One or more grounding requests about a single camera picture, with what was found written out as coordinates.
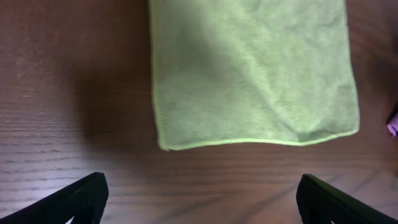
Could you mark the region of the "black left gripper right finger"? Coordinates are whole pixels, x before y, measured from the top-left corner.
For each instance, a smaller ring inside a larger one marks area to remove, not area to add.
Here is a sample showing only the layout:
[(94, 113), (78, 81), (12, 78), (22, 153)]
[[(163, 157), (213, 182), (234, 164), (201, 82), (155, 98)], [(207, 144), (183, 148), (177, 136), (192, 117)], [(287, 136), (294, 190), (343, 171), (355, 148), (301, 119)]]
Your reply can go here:
[(397, 224), (397, 220), (334, 186), (304, 174), (296, 201), (303, 224)]

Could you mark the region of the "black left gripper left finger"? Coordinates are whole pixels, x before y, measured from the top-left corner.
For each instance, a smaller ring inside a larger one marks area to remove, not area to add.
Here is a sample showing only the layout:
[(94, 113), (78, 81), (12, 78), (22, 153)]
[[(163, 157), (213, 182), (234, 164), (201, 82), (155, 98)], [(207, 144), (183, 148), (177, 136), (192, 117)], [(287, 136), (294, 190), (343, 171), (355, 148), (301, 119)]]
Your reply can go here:
[(1, 224), (100, 224), (108, 197), (105, 175), (94, 172), (1, 218)]

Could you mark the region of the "light green cloth with tag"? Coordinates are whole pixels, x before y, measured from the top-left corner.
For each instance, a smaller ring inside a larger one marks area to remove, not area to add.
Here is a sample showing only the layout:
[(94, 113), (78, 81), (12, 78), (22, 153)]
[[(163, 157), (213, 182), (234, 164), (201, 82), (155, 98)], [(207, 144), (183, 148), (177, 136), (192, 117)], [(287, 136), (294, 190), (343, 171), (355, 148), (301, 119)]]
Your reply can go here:
[(317, 144), (359, 131), (344, 0), (150, 0), (159, 147)]

